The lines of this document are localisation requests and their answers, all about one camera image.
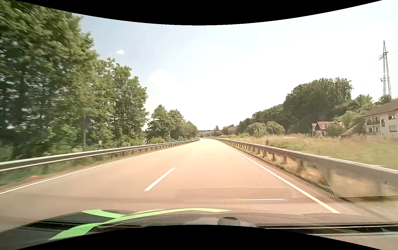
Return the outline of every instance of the road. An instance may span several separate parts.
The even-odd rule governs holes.
[[[334,199],[313,197],[299,185],[229,145],[201,139],[2,193],[0,231],[88,209],[210,207],[297,214],[361,213]],[[182,196],[182,191],[209,187],[214,189],[202,197],[188,196],[188,192]],[[258,201],[259,197],[271,198],[271,191],[257,193],[256,201],[225,202],[216,198],[220,192],[225,194],[224,187],[288,188],[293,202]]]

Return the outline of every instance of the dashed white line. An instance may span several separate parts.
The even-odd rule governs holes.
[[[259,167],[263,168],[265,171],[267,171],[268,173],[273,174],[275,177],[277,177],[278,179],[280,179],[281,181],[287,183],[288,185],[290,185],[291,187],[293,187],[294,189],[298,190],[299,192],[301,192],[303,195],[307,196],[308,198],[314,200],[315,202],[317,202],[319,205],[327,208],[328,210],[330,210],[330,212],[332,213],[339,213],[338,211],[336,211],[333,207],[330,207],[329,205],[327,205],[326,203],[318,200],[317,198],[313,197],[311,194],[307,193],[306,191],[298,188],[297,186],[293,185],[292,183],[290,183],[289,181],[287,181],[286,179],[280,177],[279,175],[271,172],[270,170],[266,169],[265,167],[261,166],[260,164],[258,164],[257,162],[253,161],[252,159],[248,158],[247,156],[243,155],[242,153],[236,151],[235,149],[227,146],[228,148],[230,148],[231,150],[235,151],[236,153],[240,154],[241,156],[244,156],[245,158],[247,158],[250,162],[255,163],[256,165],[258,165]]]
[[[159,179],[157,179],[155,182],[153,182],[151,185],[149,185],[144,192],[149,191],[151,188],[153,188],[157,183],[159,183],[159,181],[161,181],[163,178],[165,178],[169,173],[171,173],[174,169],[176,168],[172,168],[170,169],[168,172],[166,172],[164,175],[162,175]]]

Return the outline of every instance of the solid white line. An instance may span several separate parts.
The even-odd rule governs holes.
[[[144,155],[149,155],[149,154],[152,154],[152,153],[161,152],[161,151],[164,151],[164,150],[159,150],[159,151],[155,151],[155,152],[151,152],[151,153],[146,153],[146,154],[142,154],[142,155],[138,155],[138,156],[133,156],[133,157],[130,157],[130,158],[126,158],[126,159],[123,159],[123,160],[118,160],[118,161],[115,161],[115,162],[110,162],[110,163],[102,164],[102,165],[95,166],[95,167],[92,167],[92,168],[83,169],[83,170],[76,171],[76,172],[72,172],[72,173],[67,173],[67,174],[60,175],[60,176],[57,176],[57,177],[54,177],[54,178],[51,178],[51,179],[46,179],[46,180],[34,182],[34,183],[31,183],[31,184],[28,184],[28,185],[20,186],[20,187],[18,187],[18,188],[14,188],[14,189],[11,189],[11,190],[7,190],[7,191],[4,191],[4,192],[1,192],[0,195],[1,195],[1,194],[8,193],[8,192],[15,191],[15,190],[18,190],[18,189],[22,189],[22,188],[25,188],[25,187],[28,187],[28,186],[32,186],[32,185],[35,185],[35,184],[39,184],[39,183],[42,183],[42,182],[46,182],[46,181],[51,181],[51,180],[54,180],[54,179],[58,179],[58,178],[61,178],[61,177],[64,177],[64,176],[68,176],[68,175],[71,175],[71,174],[80,173],[80,172],[83,172],[83,171],[87,171],[87,170],[90,170],[90,169],[95,169],[95,168],[103,167],[103,166],[106,166],[106,165],[109,165],[109,164],[113,164],[113,163],[117,163],[117,162],[123,162],[123,161],[126,161],[126,160],[130,160],[130,159],[133,159],[133,158],[141,157],[141,156],[144,156]]]
[[[253,162],[253,163],[255,163],[256,165],[258,165],[259,167],[263,168],[263,169],[264,169],[265,171],[267,171],[268,173],[273,174],[273,175],[276,176],[278,179],[280,179],[281,181],[287,183],[288,185],[290,185],[290,186],[293,187],[294,189],[300,191],[303,195],[305,195],[305,196],[307,196],[308,198],[314,200],[314,201],[317,202],[319,205],[321,205],[321,206],[327,208],[328,210],[330,210],[330,212],[332,212],[332,213],[339,213],[339,212],[336,211],[334,208],[330,207],[329,205],[327,205],[327,204],[324,203],[324,202],[321,202],[320,200],[318,200],[317,198],[313,197],[312,195],[310,195],[310,194],[307,193],[306,191],[304,191],[304,190],[298,188],[297,186],[293,185],[292,183],[290,183],[290,182],[287,181],[286,179],[284,179],[284,178],[280,177],[279,175],[277,175],[277,174],[271,172],[270,170],[266,169],[265,167],[261,166],[261,165],[258,164],[257,162],[253,161],[252,159],[248,158],[247,156],[243,155],[242,153],[236,151],[235,149],[233,149],[233,148],[231,148],[231,147],[229,147],[229,148],[232,149],[233,151],[235,151],[236,153],[240,154],[241,156],[244,156],[244,157],[247,158],[250,162]]]
[[[159,183],[159,181],[161,181],[163,178],[165,178],[165,176],[167,176],[169,173],[171,173],[174,169],[176,168],[172,168],[170,169],[168,172],[166,172],[164,175],[162,175],[159,179],[157,179],[155,182],[153,182],[151,185],[149,185],[144,192],[149,191],[151,188],[153,188],[157,183]]]

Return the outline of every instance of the dry grass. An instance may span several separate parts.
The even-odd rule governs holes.
[[[273,136],[273,137],[231,137],[235,141],[268,145],[312,153],[354,162],[379,165],[398,170],[398,139],[385,140],[374,137],[353,137],[349,139],[333,139],[320,137],[305,137],[303,135]]]

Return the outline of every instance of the power line tower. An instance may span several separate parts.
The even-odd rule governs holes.
[[[381,78],[382,84],[383,84],[383,95],[389,95],[392,97],[392,92],[391,92],[391,80],[389,78],[389,65],[387,64],[387,51],[385,50],[385,41],[384,42],[384,47],[382,49],[382,55],[380,55],[379,59],[382,59],[383,66],[382,66],[382,71],[383,71],[383,76]]]

